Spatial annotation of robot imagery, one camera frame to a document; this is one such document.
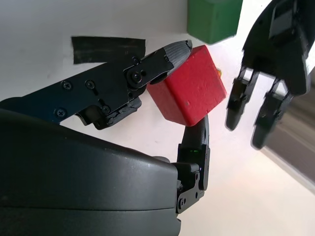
white wall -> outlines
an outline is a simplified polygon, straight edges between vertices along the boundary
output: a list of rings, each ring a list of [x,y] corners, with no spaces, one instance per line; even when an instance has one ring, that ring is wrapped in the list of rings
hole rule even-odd
[[[209,47],[228,92],[240,69],[246,36],[269,1],[244,0],[238,35]],[[191,38],[186,34],[186,12],[185,0],[2,0],[0,100],[96,66],[72,64],[73,35],[145,38],[149,53]],[[315,197],[250,147],[252,124],[271,84],[269,78],[258,81],[234,132],[224,126],[227,100],[210,113],[209,187],[205,197],[180,216],[181,235],[314,235]],[[147,93],[141,99],[137,113],[106,130],[84,127],[76,117],[63,125],[175,161],[184,128],[164,120]]]

